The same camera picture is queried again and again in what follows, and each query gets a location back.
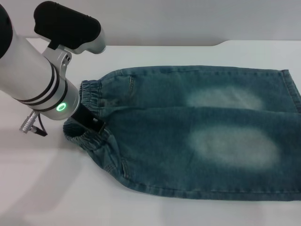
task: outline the black cable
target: black cable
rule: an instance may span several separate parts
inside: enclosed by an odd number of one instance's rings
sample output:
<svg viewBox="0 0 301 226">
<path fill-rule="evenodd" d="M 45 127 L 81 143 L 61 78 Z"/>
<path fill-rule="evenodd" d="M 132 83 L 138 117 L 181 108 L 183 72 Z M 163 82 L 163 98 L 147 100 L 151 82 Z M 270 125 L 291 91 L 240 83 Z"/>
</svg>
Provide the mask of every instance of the black cable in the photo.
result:
<svg viewBox="0 0 301 226">
<path fill-rule="evenodd" d="M 43 125 L 43 123 L 42 123 L 41 114 L 38 115 L 38 118 L 39 118 L 39 123 L 40 123 L 40 126 L 41 126 L 42 130 L 43 130 L 45 133 L 47 133 L 46 130 L 45 130 L 45 127 L 44 127 L 44 125 Z"/>
</svg>

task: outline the metal bracket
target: metal bracket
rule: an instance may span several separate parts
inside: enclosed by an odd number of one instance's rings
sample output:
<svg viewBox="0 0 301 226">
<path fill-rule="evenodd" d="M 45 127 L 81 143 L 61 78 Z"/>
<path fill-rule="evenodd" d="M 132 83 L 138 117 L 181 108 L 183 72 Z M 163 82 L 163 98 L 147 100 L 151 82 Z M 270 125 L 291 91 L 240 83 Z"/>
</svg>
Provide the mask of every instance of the metal bracket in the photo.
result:
<svg viewBox="0 0 301 226">
<path fill-rule="evenodd" d="M 42 54 L 56 67 L 59 75 L 65 79 L 67 66 L 72 59 L 72 54 L 64 50 L 62 45 L 59 45 L 57 49 L 47 47 Z"/>
</svg>

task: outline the denim shorts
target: denim shorts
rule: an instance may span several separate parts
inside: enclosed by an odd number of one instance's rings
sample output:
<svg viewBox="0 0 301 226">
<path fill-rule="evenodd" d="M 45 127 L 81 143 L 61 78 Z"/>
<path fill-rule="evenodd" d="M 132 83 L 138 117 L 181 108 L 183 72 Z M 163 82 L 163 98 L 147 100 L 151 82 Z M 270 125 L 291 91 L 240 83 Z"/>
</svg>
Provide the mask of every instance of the denim shorts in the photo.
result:
<svg viewBox="0 0 301 226">
<path fill-rule="evenodd" d="M 288 70 L 157 66 L 83 81 L 101 134 L 66 138 L 136 191 L 189 199 L 301 200 L 301 97 Z"/>
</svg>

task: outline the jeans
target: jeans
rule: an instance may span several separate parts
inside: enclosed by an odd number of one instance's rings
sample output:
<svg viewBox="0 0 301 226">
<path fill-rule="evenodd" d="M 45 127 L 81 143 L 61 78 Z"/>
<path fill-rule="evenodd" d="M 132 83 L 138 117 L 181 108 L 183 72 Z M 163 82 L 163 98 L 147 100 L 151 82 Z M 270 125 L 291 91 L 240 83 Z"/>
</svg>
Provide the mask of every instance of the jeans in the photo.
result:
<svg viewBox="0 0 301 226">
<path fill-rule="evenodd" d="M 66 138 L 136 191 L 189 199 L 301 200 L 301 97 L 288 70 L 158 66 L 83 81 L 101 134 Z"/>
</svg>

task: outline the white surface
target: white surface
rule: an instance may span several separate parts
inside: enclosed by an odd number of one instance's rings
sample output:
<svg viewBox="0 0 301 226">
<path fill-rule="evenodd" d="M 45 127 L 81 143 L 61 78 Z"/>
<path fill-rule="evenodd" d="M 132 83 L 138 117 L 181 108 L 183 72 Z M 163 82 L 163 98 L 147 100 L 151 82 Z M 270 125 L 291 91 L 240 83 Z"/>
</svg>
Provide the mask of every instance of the white surface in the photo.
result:
<svg viewBox="0 0 301 226">
<path fill-rule="evenodd" d="M 39 51 L 46 43 L 30 40 Z M 223 65 L 290 69 L 301 88 L 301 41 L 227 41 L 214 47 L 108 46 L 74 55 L 67 77 L 79 86 L 116 69 Z M 0 226 L 297 226 L 301 202 L 163 198 L 120 185 L 67 142 L 62 121 L 44 118 L 47 137 L 21 134 L 30 109 L 0 93 Z"/>
<path fill-rule="evenodd" d="M 0 0 L 16 31 L 33 32 L 44 0 Z M 109 45 L 200 46 L 301 40 L 300 0 L 53 0 L 99 20 Z"/>
</svg>

